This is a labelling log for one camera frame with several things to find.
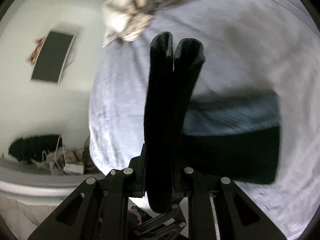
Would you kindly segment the beige crumpled blanket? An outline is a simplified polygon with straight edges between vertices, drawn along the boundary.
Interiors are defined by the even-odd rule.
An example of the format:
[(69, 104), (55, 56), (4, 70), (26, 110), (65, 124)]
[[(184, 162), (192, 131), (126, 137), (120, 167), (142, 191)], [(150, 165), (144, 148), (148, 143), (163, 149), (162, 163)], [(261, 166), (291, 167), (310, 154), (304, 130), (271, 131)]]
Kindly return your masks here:
[(103, 47), (120, 39), (136, 40), (162, 9), (176, 7), (194, 0), (108, 0), (102, 4), (105, 24)]

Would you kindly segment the dark wall-mounted screen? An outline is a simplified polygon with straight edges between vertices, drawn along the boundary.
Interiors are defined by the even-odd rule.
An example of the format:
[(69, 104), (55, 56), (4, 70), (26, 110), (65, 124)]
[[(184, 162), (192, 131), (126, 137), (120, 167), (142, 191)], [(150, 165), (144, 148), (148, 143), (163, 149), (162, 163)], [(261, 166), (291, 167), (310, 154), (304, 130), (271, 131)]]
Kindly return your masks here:
[(59, 84), (76, 34), (51, 30), (35, 61), (32, 81)]

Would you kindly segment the light grey bed cover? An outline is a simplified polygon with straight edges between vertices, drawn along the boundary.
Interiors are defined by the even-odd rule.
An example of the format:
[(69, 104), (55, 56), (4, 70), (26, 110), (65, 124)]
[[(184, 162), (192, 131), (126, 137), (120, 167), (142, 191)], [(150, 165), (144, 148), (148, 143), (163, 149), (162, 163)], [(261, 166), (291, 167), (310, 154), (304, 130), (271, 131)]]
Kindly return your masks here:
[(196, 0), (160, 10), (133, 42), (106, 47), (89, 102), (91, 157), (103, 173), (140, 153), (151, 40), (200, 40), (206, 62), (195, 95), (274, 90), (280, 98), (281, 153), (271, 185), (240, 187), (288, 239), (319, 206), (319, 32), (299, 0)]

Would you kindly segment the cluttered items on floor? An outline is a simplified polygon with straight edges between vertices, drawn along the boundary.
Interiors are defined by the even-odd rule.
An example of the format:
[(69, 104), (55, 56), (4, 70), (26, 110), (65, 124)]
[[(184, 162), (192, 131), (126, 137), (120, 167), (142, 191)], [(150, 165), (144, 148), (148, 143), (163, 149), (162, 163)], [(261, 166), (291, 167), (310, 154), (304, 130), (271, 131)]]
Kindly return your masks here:
[(99, 171), (91, 159), (89, 141), (87, 138), (80, 149), (68, 150), (58, 134), (18, 138), (8, 154), (23, 165), (36, 166), (53, 176), (95, 174)]

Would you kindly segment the black pants patterned waistband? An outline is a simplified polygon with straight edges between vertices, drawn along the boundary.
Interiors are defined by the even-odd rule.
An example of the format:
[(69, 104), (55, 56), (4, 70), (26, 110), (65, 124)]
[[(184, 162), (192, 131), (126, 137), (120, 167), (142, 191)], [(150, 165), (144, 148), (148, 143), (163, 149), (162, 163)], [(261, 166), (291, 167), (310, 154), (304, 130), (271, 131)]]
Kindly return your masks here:
[(150, 44), (144, 111), (146, 192), (151, 209), (167, 212), (182, 198), (186, 167), (206, 177), (254, 184), (276, 178), (279, 99), (273, 91), (193, 96), (205, 63), (203, 44), (163, 32)]

